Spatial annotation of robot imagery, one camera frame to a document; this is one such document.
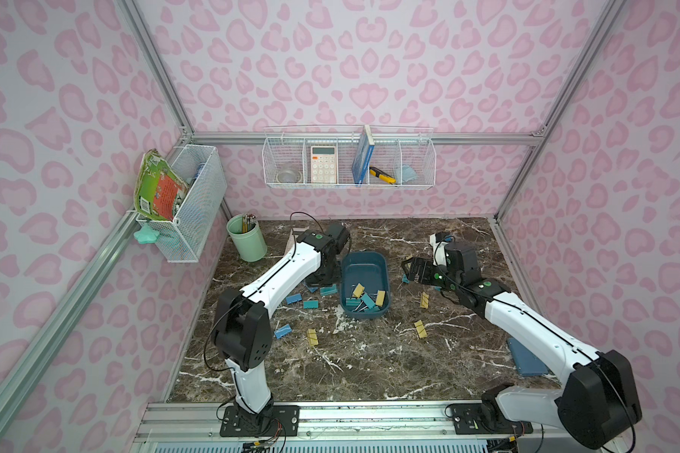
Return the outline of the yellow binder clip mid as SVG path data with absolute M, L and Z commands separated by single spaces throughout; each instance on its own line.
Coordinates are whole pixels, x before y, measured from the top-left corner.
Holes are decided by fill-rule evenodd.
M 420 300 L 419 300 L 419 306 L 421 309 L 428 309 L 429 308 L 429 302 L 430 302 L 430 296 L 427 293 L 422 293 L 420 295 Z

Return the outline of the teal plastic storage box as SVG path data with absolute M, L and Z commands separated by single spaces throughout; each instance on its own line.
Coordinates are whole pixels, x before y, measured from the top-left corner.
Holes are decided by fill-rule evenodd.
M 392 298 L 385 256 L 356 251 L 343 258 L 340 303 L 351 319 L 372 320 L 389 313 Z

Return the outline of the blue binder clip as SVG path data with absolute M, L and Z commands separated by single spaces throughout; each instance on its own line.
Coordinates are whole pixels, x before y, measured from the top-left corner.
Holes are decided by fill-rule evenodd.
M 292 328 L 289 324 L 281 326 L 274 331 L 274 336 L 277 340 L 289 335 L 292 332 Z
M 287 298 L 285 298 L 285 301 L 287 305 L 300 302 L 302 301 L 302 294 L 291 294 L 291 296 L 287 296 Z

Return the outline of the yellow binder clip table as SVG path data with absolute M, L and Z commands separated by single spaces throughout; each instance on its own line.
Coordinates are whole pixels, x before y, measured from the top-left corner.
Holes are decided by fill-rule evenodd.
M 420 339 L 424 339 L 428 336 L 427 330 L 425 328 L 425 324 L 421 320 L 417 321 L 414 323 L 417 336 L 419 336 Z
M 317 331 L 314 330 L 313 328 L 309 328 L 309 330 L 307 330 L 306 339 L 310 347 L 317 347 L 319 345 Z

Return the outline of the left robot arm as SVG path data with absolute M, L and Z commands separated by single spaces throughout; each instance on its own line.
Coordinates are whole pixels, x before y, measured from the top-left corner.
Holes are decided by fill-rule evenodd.
M 275 311 L 300 283 L 315 288 L 338 283 L 340 254 L 350 241 L 351 233 L 341 223 L 332 223 L 326 230 L 306 230 L 266 273 L 219 296 L 208 343 L 232 373 L 234 407 L 241 415 L 259 423 L 272 412 L 264 360 L 275 338 L 271 328 Z

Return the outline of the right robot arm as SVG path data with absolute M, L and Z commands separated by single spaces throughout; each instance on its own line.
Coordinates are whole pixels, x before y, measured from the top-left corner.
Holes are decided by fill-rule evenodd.
M 474 247 L 436 233 L 432 258 L 402 263 L 406 279 L 452 293 L 453 302 L 501 328 L 540 359 L 559 389 L 501 384 L 484 392 L 482 420 L 530 422 L 562 428 L 588 449 L 603 449 L 625 431 L 634 432 L 642 408 L 629 360 L 616 350 L 602 352 L 573 337 L 534 311 L 504 283 L 486 279 Z

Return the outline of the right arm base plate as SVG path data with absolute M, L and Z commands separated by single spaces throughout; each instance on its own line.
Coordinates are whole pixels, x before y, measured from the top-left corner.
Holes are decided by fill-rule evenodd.
M 534 432 L 529 422 L 510 421 L 492 403 L 457 403 L 446 407 L 445 415 L 453 421 L 457 435 L 508 434 L 524 435 Z

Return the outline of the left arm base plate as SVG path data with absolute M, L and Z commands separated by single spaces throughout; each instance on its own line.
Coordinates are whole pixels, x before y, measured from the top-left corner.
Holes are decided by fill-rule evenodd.
M 300 406 L 273 406 L 259 414 L 253 414 L 232 405 L 223 415 L 219 415 L 218 420 L 221 422 L 221 437 L 263 437 L 277 431 L 281 436 L 295 437 L 298 435 Z

